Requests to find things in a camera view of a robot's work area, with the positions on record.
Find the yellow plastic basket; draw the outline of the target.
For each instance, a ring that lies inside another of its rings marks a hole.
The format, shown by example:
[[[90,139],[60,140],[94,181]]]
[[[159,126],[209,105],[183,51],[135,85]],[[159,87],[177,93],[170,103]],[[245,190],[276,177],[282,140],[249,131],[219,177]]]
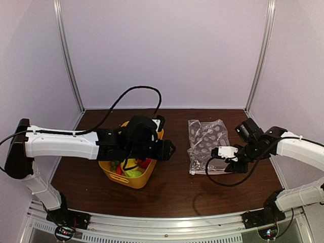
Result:
[[[163,157],[164,121],[135,116],[117,129],[99,129],[98,163],[116,183],[139,189]]]

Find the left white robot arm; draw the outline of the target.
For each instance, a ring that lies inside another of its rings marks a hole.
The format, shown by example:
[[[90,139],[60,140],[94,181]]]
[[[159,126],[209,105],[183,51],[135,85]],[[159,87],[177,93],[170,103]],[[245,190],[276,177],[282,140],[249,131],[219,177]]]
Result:
[[[162,116],[156,119],[134,116],[126,126],[117,129],[65,131],[32,126],[24,118],[20,120],[16,132],[8,137],[11,142],[4,172],[11,178],[22,180],[54,218],[67,225],[72,221],[73,214],[68,210],[63,194],[37,172],[33,165],[35,157],[79,157],[120,162],[131,158],[168,161],[176,147],[170,140],[158,137],[164,123]]]

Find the red toy apple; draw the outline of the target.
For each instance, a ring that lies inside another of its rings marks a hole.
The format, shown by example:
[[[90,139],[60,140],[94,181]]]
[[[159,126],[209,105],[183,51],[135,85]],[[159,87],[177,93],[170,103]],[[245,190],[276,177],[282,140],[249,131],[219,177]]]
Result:
[[[146,160],[140,160],[140,159],[138,159],[137,160],[137,164],[138,164],[138,166],[140,168],[147,169],[148,166],[150,165],[151,161],[152,161],[152,159],[150,159],[150,158],[147,158]]]

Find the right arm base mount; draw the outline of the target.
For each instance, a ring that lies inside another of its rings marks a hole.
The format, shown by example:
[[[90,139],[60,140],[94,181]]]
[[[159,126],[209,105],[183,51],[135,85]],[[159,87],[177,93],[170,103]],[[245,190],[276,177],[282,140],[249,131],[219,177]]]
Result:
[[[281,190],[273,192],[264,202],[263,209],[246,211],[241,215],[245,229],[275,224],[286,218],[284,211],[278,209],[275,204]]]

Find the clear dotted zip bag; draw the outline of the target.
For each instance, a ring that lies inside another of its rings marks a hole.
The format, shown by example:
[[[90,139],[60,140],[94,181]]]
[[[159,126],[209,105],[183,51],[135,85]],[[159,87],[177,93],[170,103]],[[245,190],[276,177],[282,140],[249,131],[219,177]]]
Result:
[[[213,149],[228,146],[228,131],[223,121],[218,119],[200,122],[197,119],[188,121],[188,137],[190,147],[187,150],[190,166],[189,174],[204,175],[207,161]]]

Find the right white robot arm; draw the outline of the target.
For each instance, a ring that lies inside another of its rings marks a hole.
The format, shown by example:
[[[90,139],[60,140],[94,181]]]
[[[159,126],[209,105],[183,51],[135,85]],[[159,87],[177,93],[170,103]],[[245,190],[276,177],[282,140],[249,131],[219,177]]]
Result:
[[[227,172],[246,173],[248,164],[270,156],[288,157],[323,170],[323,145],[280,127],[264,132],[252,118],[235,128],[245,146],[220,146],[216,155],[228,163]],[[273,193],[260,211],[260,220],[271,223],[286,210],[323,203],[323,178],[294,189]]]

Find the green toy grapes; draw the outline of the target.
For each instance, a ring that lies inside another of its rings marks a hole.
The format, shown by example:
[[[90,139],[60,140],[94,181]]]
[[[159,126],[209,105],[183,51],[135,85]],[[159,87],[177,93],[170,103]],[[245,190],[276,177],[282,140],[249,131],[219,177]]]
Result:
[[[110,170],[116,171],[117,167],[120,165],[120,161],[114,160],[110,162]]]

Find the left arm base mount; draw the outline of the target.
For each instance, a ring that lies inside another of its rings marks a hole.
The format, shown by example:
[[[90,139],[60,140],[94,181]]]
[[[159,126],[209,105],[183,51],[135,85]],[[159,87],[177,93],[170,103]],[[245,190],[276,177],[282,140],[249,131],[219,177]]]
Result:
[[[44,207],[44,209],[47,213],[46,219],[57,225],[83,230],[87,230],[88,228],[91,217],[90,214],[68,209],[65,196],[61,196],[60,208],[48,210]]]

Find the yellow toy apple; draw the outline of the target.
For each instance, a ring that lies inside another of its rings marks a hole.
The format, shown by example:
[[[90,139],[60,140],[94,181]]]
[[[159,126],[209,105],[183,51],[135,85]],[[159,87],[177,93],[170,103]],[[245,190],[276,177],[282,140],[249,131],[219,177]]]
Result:
[[[138,162],[134,158],[125,159],[121,164],[120,167],[123,172],[125,171],[132,171],[132,170],[138,170]]]

